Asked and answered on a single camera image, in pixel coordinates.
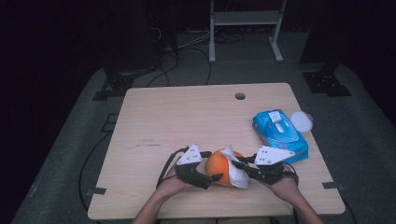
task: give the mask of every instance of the blue container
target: blue container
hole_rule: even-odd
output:
[[[258,113],[253,118],[253,128],[266,146],[296,153],[285,162],[294,163],[308,158],[308,144],[282,110]]]

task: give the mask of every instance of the person's arm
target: person's arm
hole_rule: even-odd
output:
[[[285,176],[274,185],[264,185],[269,188],[276,197],[290,203],[296,210],[297,214],[301,217],[304,224],[324,223],[300,192],[297,183],[293,178]]]
[[[136,215],[132,224],[135,223],[154,223],[157,219],[161,205],[183,189],[192,188],[193,185],[187,184],[176,176],[175,165],[169,170],[161,185],[152,193],[148,201],[143,205]]]

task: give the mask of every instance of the orange fruit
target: orange fruit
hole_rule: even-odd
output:
[[[223,174],[221,179],[216,183],[225,187],[234,187],[230,183],[230,174],[228,171],[228,160],[220,153],[222,149],[219,149],[212,153],[212,155],[206,160],[205,173],[208,176]],[[234,151],[235,157],[243,157],[241,153]]]

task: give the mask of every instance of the gray carpet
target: gray carpet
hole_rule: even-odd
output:
[[[329,97],[309,90],[302,72],[317,71],[321,64],[298,64],[307,33],[280,33],[278,45],[283,63],[276,62],[268,43],[269,35],[245,35],[244,40],[234,44],[217,44],[217,61],[211,65],[208,84],[289,83],[301,109],[314,118],[312,133],[334,181],[345,187],[340,193],[358,223],[395,223],[394,127],[363,88],[358,76],[342,64],[335,75],[352,96]],[[197,37],[180,34],[178,44]],[[150,87],[205,85],[209,64],[197,49],[207,54],[207,41],[191,48],[195,49],[183,49],[179,53],[177,67],[168,72],[169,83],[161,76]],[[175,62],[173,57],[164,57],[163,69],[170,69]],[[134,88],[146,87],[162,72],[156,70],[137,78]],[[26,197],[13,223],[94,223],[87,217],[79,198],[79,178],[83,202],[88,206],[90,189],[95,187],[111,138],[111,133],[107,136],[102,128],[109,114],[120,112],[123,100],[122,97],[92,100],[105,79],[103,70],[92,74],[37,176],[35,191]],[[108,124],[106,130],[113,126]],[[323,219],[326,223],[353,223],[348,210]],[[294,223],[292,217],[278,217],[278,220],[283,224]],[[130,220],[100,222],[129,223]]]

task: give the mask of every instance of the wooden table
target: wooden table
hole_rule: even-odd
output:
[[[246,98],[236,99],[237,93]],[[288,116],[301,110],[287,83],[128,90],[96,185],[106,193],[93,194],[89,217],[135,217],[155,190],[170,154],[179,148],[196,144],[201,151],[215,151],[232,145],[233,150],[252,156],[262,145],[252,118],[277,108]],[[302,194],[319,214],[343,213],[337,189],[322,186],[332,177],[312,133],[304,133],[304,138],[309,159],[293,164]],[[198,171],[204,171],[204,163]],[[290,214],[288,203],[252,179],[248,189],[212,185],[207,190],[183,191],[163,205],[158,218]]]

